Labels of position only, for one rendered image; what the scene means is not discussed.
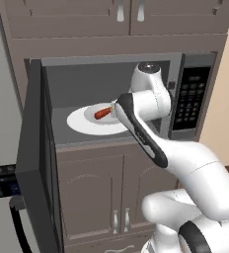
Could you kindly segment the orange carrot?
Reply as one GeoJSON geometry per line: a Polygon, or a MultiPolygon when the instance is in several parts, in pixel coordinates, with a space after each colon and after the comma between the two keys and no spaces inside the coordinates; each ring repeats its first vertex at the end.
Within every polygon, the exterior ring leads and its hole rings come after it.
{"type": "Polygon", "coordinates": [[[94,118],[96,120],[100,120],[103,117],[105,117],[106,115],[110,114],[112,112],[112,110],[113,110],[112,107],[107,107],[107,108],[101,109],[101,110],[94,113],[94,118]]]}

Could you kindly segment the white round turntable plate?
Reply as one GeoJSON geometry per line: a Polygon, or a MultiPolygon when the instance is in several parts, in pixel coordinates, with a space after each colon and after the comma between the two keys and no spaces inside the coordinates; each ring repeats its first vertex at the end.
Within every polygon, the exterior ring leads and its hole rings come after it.
{"type": "Polygon", "coordinates": [[[121,123],[115,125],[96,125],[87,122],[84,117],[84,112],[90,106],[82,107],[72,112],[67,117],[67,124],[72,129],[89,135],[111,135],[127,131],[127,128],[121,123]]]}

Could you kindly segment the grey microwave oven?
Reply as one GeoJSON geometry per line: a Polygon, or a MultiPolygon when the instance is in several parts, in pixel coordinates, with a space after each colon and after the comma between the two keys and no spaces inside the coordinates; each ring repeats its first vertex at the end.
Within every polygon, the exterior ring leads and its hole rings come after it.
{"type": "Polygon", "coordinates": [[[51,97],[55,143],[80,145],[131,140],[127,131],[111,135],[89,135],[72,129],[67,117],[82,107],[110,103],[129,91],[132,74],[139,64],[161,67],[161,77],[172,95],[172,111],[148,123],[164,138],[194,139],[200,112],[215,62],[213,52],[153,53],[135,55],[75,56],[44,58],[51,97]]]}

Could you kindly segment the dark grey microwave door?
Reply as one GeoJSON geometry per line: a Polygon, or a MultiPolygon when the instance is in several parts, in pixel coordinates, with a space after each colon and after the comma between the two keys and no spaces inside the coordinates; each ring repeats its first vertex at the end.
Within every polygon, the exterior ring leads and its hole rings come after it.
{"type": "Polygon", "coordinates": [[[16,177],[40,253],[64,253],[52,107],[46,69],[30,61],[16,177]]]}

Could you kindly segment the taupe base cupboard door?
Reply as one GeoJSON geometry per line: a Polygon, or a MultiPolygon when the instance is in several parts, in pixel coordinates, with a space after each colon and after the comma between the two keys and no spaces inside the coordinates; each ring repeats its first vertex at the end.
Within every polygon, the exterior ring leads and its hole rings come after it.
{"type": "Polygon", "coordinates": [[[177,179],[162,168],[156,166],[147,155],[142,153],[124,156],[122,222],[124,230],[125,209],[129,208],[130,223],[128,233],[150,230],[154,224],[148,222],[142,214],[142,200],[145,196],[174,190],[177,179]]]}
{"type": "Polygon", "coordinates": [[[120,217],[123,157],[58,165],[65,238],[70,243],[113,236],[114,211],[120,217]]]}

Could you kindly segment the taupe drawer front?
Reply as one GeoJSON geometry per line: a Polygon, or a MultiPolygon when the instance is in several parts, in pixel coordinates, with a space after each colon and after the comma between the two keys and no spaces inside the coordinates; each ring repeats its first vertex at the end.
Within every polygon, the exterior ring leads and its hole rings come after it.
{"type": "Polygon", "coordinates": [[[107,249],[121,249],[127,245],[134,245],[124,253],[140,253],[143,245],[151,238],[152,230],[130,233],[123,236],[96,240],[93,242],[67,246],[64,253],[104,253],[107,249]]]}

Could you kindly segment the grey oven with black panel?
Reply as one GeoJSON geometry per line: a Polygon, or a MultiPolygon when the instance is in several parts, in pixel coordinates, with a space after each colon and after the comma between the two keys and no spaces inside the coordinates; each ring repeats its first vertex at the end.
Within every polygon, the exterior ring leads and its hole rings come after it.
{"type": "MultiPolygon", "coordinates": [[[[0,253],[23,253],[9,208],[11,198],[21,195],[15,169],[15,164],[0,166],[0,253]]],[[[27,210],[21,210],[20,216],[33,253],[40,253],[27,210]]]]}

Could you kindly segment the taupe wall cupboard door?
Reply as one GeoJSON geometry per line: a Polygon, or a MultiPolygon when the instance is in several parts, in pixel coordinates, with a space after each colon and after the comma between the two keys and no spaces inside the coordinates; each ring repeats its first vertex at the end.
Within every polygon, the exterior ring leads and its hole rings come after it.
{"type": "Polygon", "coordinates": [[[137,21],[139,0],[132,0],[134,36],[226,34],[229,0],[145,0],[144,22],[137,21]]]}
{"type": "Polygon", "coordinates": [[[116,20],[118,0],[0,0],[0,14],[13,39],[126,36],[130,0],[123,0],[124,21],[116,20]]]}

